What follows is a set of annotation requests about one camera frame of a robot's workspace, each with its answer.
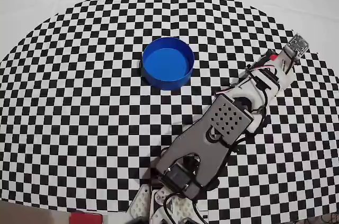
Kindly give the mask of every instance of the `checkerboard mat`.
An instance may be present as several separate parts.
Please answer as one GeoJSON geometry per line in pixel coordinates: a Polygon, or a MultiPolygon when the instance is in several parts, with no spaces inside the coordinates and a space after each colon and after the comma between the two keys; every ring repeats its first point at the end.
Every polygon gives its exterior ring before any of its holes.
{"type": "MultiPolygon", "coordinates": [[[[31,31],[0,64],[0,197],[126,211],[150,162],[267,48],[293,36],[234,0],[87,0],[31,31]],[[140,77],[142,51],[180,38],[195,55],[177,91],[140,77]]],[[[210,223],[281,223],[337,210],[338,78],[315,53],[199,201],[210,223]]]]}

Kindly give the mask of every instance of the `blue cylindrical bin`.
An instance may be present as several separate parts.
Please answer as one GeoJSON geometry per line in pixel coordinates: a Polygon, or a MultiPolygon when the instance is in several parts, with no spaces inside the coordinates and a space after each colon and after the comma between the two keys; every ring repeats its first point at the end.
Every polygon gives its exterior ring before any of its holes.
{"type": "Polygon", "coordinates": [[[177,38],[160,38],[151,42],[142,54],[142,75],[150,85],[175,90],[191,77],[194,53],[177,38]]]}

